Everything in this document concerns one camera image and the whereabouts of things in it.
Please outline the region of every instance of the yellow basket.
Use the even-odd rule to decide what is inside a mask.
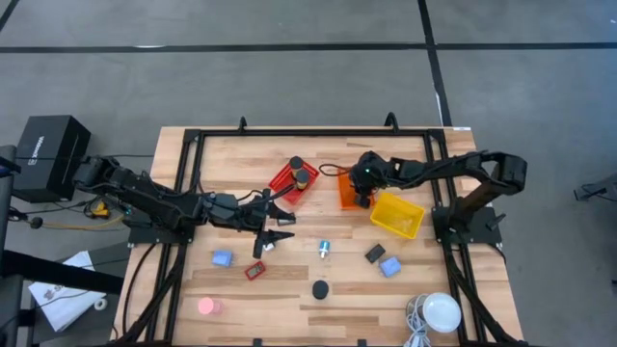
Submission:
[[[383,193],[377,200],[370,221],[405,238],[414,239],[424,217],[424,208]]]

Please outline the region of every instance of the pink cup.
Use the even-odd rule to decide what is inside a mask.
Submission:
[[[221,302],[218,300],[205,297],[202,298],[198,303],[198,310],[203,315],[217,314],[221,313],[221,311],[223,310],[223,304],[221,304]]]

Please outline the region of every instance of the blue block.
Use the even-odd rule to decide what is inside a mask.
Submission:
[[[385,260],[384,262],[379,264],[379,267],[382,269],[384,276],[386,276],[387,278],[390,278],[394,274],[401,271],[401,263],[398,261],[396,256],[393,256],[392,258]]]
[[[231,258],[233,254],[230,251],[214,251],[212,256],[212,264],[229,267],[231,266]]]

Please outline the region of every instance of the wooden tabletop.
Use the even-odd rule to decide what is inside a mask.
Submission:
[[[468,129],[444,131],[450,155],[475,150]],[[151,169],[158,183],[174,186],[183,133],[182,127],[161,130]],[[433,145],[439,158],[437,143]],[[294,155],[314,167],[322,163],[351,166],[367,150],[387,160],[391,156],[426,160],[424,144],[418,137],[216,137],[206,139],[201,184],[206,191],[243,196],[252,189],[265,188]],[[477,186],[472,178],[457,178],[455,183],[460,196]],[[442,190],[447,197],[443,182]],[[408,301],[421,293],[449,290],[443,252],[435,241],[430,218],[434,204],[430,184],[386,191],[426,208],[427,215],[415,240],[372,225],[369,210],[341,210],[336,178],[320,175],[295,206],[277,200],[279,207],[296,213],[297,224],[273,224],[272,228],[292,231],[296,236],[264,253],[262,261],[267,271],[253,281],[244,275],[256,262],[252,258],[255,238],[251,233],[198,227],[186,257],[174,345],[250,345],[253,338],[262,338],[264,345],[356,345],[359,338],[367,339],[369,345],[402,345],[410,335],[405,321]],[[332,243],[325,259],[317,251],[322,239]],[[402,271],[392,278],[385,278],[377,263],[370,264],[364,258],[377,243],[386,249],[385,256],[395,255],[402,263]],[[132,250],[127,279],[132,277],[147,247]],[[211,264],[216,250],[233,252],[231,268]],[[480,298],[506,332],[523,338],[502,258],[488,246],[471,245],[469,250]],[[161,246],[152,251],[136,279],[128,310],[129,325],[151,298],[160,251]],[[316,280],[325,280],[330,286],[325,300],[315,300],[311,295]],[[124,283],[121,303],[128,283]],[[223,312],[200,315],[198,300],[205,296],[220,300]],[[164,331],[167,304],[163,303],[159,313],[158,338]],[[119,330],[122,307],[116,316]],[[469,338],[474,338],[467,301],[463,309]],[[456,334],[430,333],[429,337],[434,346],[458,344]]]

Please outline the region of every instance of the floor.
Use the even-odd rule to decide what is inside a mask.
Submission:
[[[0,0],[0,13],[9,2]],[[617,41],[610,0],[427,3],[437,43]],[[0,32],[0,46],[307,41],[424,42],[424,33],[410,0],[21,0]],[[573,189],[617,170],[617,51],[440,51],[439,59],[453,125],[472,127],[479,148],[529,163],[525,191],[495,203],[508,215],[502,233],[525,338],[611,345],[615,206],[577,202]],[[17,143],[29,116],[71,114],[94,133],[89,152],[103,154],[153,153],[160,126],[241,116],[254,125],[375,125],[392,111],[404,125],[442,123],[423,50],[0,54],[0,105],[3,144]],[[51,218],[83,222],[71,212]],[[125,238],[12,225],[7,248],[55,259]],[[100,343],[108,333],[45,345]]]

